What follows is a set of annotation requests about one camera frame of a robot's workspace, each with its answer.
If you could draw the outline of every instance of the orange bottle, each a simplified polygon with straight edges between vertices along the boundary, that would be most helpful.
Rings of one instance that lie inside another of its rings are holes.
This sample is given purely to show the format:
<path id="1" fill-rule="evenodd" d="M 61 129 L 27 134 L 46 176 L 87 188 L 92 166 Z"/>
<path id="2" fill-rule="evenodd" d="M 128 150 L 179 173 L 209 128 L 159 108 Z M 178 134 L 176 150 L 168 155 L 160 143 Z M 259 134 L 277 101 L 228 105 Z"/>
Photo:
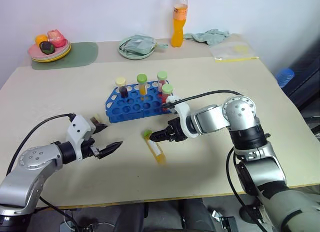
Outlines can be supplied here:
<path id="1" fill-rule="evenodd" d="M 188 0 L 175 0 L 173 8 L 173 36 L 171 45 L 181 47 L 183 42 L 183 27 L 187 18 Z"/>

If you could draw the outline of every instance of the bottle cap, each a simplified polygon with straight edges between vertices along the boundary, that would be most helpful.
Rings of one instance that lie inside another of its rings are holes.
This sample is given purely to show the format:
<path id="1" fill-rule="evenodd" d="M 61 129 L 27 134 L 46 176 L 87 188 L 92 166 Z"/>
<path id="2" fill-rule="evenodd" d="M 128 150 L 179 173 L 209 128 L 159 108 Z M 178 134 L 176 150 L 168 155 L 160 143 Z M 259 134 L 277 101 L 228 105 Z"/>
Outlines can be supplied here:
<path id="1" fill-rule="evenodd" d="M 158 80 L 162 80 L 162 81 L 166 80 L 167 77 L 168 77 L 166 71 L 160 71 L 160 72 L 158 72 L 157 76 L 158 76 Z"/>
<path id="2" fill-rule="evenodd" d="M 126 85 L 126 79 L 124 77 L 118 77 L 116 80 L 115 80 L 115 84 L 117 86 L 125 86 Z"/>
<path id="3" fill-rule="evenodd" d="M 145 74 L 139 74 L 136 77 L 136 80 L 138 81 L 138 83 L 146 83 L 147 82 L 147 75 Z"/>
<path id="4" fill-rule="evenodd" d="M 174 90 L 174 87 L 171 84 L 165 84 L 162 86 L 162 93 L 164 94 L 171 94 Z"/>

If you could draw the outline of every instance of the white wall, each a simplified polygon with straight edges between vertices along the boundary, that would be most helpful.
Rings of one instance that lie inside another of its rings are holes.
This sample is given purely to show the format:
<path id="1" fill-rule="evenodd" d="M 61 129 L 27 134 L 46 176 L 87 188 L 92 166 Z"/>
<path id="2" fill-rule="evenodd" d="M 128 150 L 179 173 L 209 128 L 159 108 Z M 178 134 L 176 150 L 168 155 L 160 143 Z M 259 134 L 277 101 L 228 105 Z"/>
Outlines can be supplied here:
<path id="1" fill-rule="evenodd" d="M 320 35 L 319 2 L 189 0 L 184 31 L 218 28 L 241 33 L 276 73 Z M 136 32 L 166 38 L 172 30 L 172 4 L 173 0 L 0 0 L 0 88 L 38 34 L 57 28 L 72 42 L 120 40 Z"/>

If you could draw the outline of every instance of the blue object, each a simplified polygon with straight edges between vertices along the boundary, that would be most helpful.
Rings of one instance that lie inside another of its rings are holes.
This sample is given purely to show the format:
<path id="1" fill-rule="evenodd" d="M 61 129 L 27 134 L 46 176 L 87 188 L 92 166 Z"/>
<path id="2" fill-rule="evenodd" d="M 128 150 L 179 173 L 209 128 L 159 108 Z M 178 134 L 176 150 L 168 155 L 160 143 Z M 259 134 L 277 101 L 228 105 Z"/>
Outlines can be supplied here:
<path id="1" fill-rule="evenodd" d="M 158 81 L 147 82 L 146 96 L 140 95 L 138 86 L 138 84 L 126 86 L 129 94 L 127 98 L 121 98 L 117 87 L 113 90 L 105 102 L 105 113 L 111 123 L 170 113 L 168 110 L 163 111 L 161 107 L 162 98 L 158 92 Z"/>
<path id="2" fill-rule="evenodd" d="M 276 80 L 278 81 L 278 84 L 280 88 L 284 88 L 285 85 L 288 84 L 288 82 L 295 76 L 294 71 L 292 71 L 289 68 L 282 69 L 276 76 Z"/>

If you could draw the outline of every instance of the test tube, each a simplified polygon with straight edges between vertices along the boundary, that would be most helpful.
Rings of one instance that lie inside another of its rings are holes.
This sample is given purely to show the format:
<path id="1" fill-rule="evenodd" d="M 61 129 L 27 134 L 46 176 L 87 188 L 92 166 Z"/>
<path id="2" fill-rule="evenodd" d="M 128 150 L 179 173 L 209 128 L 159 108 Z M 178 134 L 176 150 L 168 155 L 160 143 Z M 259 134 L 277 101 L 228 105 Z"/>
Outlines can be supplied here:
<path id="1" fill-rule="evenodd" d="M 162 104 L 165 104 L 168 96 L 171 96 L 174 88 L 171 84 L 165 84 L 162 86 Z"/>
<path id="2" fill-rule="evenodd" d="M 119 93 L 122 98 L 127 98 L 128 97 L 128 90 L 127 90 L 127 81 L 124 77 L 118 77 L 115 80 L 115 84 L 119 88 Z"/>
<path id="3" fill-rule="evenodd" d="M 166 79 L 168 77 L 166 71 L 160 71 L 157 74 L 158 77 L 158 91 L 162 92 L 162 86 L 166 84 Z"/>
<path id="4" fill-rule="evenodd" d="M 147 94 L 147 75 L 145 74 L 139 74 L 136 77 L 136 80 L 139 83 L 139 92 L 141 96 L 145 96 Z"/>

